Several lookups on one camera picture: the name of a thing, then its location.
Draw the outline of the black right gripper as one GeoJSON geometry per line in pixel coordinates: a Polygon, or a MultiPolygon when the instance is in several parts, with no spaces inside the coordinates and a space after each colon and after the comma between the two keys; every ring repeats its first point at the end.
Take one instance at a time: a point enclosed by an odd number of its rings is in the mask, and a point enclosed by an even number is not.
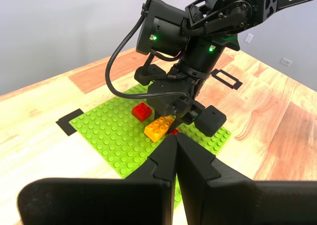
{"type": "Polygon", "coordinates": [[[205,107],[195,100],[202,84],[197,80],[184,79],[167,80],[159,78],[167,76],[166,72],[156,64],[139,67],[134,78],[143,86],[148,86],[147,93],[162,93],[161,97],[147,98],[146,103],[155,110],[155,118],[161,116],[176,116],[168,129],[170,134],[181,124],[194,126],[207,137],[212,137],[226,122],[226,115],[214,106],[205,107]]]}

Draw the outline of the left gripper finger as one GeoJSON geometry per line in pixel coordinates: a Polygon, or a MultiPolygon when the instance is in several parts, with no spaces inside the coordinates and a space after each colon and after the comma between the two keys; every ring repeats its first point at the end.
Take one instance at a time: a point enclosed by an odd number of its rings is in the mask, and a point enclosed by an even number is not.
{"type": "Polygon", "coordinates": [[[314,225],[314,181],[252,180],[183,133],[177,175],[190,225],[314,225]]]}
{"type": "Polygon", "coordinates": [[[25,225],[170,225],[177,138],[167,136],[125,179],[44,178],[18,194],[25,225]]]}

